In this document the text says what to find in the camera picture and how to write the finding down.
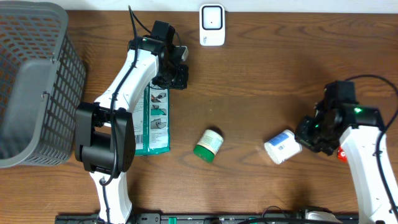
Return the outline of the red snack stick packet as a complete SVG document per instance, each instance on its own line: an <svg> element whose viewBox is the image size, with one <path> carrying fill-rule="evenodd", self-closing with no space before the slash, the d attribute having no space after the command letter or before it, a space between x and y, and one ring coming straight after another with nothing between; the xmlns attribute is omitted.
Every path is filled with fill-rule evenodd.
<svg viewBox="0 0 398 224"><path fill-rule="evenodd" d="M348 161L348 160L347 160L346 153L345 153L345 151L342 149L342 147L339 147L339 148L338 148L337 158L338 158L340 161L344 162L344 163L347 163L347 161Z"/></svg>

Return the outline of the white blue round tub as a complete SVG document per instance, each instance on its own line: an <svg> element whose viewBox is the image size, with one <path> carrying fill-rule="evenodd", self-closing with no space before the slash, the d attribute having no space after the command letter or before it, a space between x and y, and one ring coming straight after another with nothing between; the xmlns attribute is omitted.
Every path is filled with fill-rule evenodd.
<svg viewBox="0 0 398 224"><path fill-rule="evenodd" d="M265 142L264 149L275 164L281 164L302 152L302 146L295 140L295 134L288 129Z"/></svg>

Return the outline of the green wipes large package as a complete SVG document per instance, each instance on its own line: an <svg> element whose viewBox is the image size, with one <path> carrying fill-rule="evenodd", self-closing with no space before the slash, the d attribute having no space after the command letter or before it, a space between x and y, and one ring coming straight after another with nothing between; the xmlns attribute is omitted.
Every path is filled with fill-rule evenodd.
<svg viewBox="0 0 398 224"><path fill-rule="evenodd" d="M133 112L137 156L170 151L169 90L148 84Z"/></svg>

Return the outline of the green lid jar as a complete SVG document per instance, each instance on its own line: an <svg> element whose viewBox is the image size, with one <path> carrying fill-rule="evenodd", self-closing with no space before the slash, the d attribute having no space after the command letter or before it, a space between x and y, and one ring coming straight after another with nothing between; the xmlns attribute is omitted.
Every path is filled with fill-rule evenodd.
<svg viewBox="0 0 398 224"><path fill-rule="evenodd" d="M193 153L206 162L212 163L217 155L224 138L218 132L207 129L193 149Z"/></svg>

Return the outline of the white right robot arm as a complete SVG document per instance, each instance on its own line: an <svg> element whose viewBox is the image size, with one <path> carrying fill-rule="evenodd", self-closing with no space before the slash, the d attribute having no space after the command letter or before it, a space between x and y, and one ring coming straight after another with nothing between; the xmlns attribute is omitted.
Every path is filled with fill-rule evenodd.
<svg viewBox="0 0 398 224"><path fill-rule="evenodd" d="M343 150L360 223L397 223L397 182L383 129L377 108L343 105L305 116L295 130L295 140L313 152L331 156Z"/></svg>

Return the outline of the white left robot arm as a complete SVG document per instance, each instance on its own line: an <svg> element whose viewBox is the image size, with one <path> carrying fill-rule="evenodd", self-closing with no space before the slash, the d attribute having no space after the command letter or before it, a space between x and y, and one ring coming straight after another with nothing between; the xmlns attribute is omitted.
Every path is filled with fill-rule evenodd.
<svg viewBox="0 0 398 224"><path fill-rule="evenodd" d="M118 75L94 102L75 114L75 157L93 179L100 203L98 220L127 223L132 212L127 171L136 152L133 112L147 85L186 88L188 48L164 40L130 41Z"/></svg>

